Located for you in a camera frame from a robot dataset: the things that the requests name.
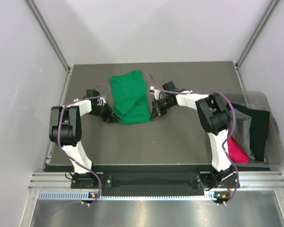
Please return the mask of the green t-shirt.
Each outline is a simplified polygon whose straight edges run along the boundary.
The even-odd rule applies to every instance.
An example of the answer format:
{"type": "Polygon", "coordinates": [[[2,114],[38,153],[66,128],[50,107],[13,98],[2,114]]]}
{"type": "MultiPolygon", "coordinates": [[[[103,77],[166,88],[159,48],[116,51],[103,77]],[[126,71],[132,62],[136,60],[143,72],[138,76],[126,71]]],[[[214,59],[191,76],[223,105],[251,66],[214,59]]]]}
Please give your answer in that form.
{"type": "Polygon", "coordinates": [[[141,70],[109,78],[114,101],[113,111],[120,124],[150,122],[150,108],[146,94],[147,82],[141,70]]]}

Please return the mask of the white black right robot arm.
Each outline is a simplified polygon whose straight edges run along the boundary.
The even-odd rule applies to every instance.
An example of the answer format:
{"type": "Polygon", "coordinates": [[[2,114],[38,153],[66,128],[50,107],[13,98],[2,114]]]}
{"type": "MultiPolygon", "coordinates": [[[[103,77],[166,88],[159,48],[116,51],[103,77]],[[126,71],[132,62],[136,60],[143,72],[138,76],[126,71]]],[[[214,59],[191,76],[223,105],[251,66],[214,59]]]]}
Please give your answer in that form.
{"type": "Polygon", "coordinates": [[[167,114],[174,106],[188,107],[196,110],[200,124],[207,133],[212,151],[212,166],[208,174],[197,175],[198,184],[206,190],[223,187],[233,175],[233,167],[228,157],[227,137],[231,122],[230,111],[218,93],[198,94],[188,90],[178,90],[173,81],[159,89],[150,86],[153,121],[167,114]]]}

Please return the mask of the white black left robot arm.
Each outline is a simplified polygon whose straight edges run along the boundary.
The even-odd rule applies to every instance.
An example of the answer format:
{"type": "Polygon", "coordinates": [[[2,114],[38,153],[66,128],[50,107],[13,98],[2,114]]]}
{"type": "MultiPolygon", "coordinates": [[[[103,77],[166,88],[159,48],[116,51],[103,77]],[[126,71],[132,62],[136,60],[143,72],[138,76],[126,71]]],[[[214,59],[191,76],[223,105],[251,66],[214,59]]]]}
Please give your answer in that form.
{"type": "Polygon", "coordinates": [[[81,117],[86,114],[98,116],[104,123],[119,122],[120,118],[95,89],[86,91],[83,99],[75,99],[66,106],[51,108],[49,139],[68,157],[74,167],[71,174],[72,188],[98,187],[98,176],[92,161],[88,158],[81,143],[81,117]]]}

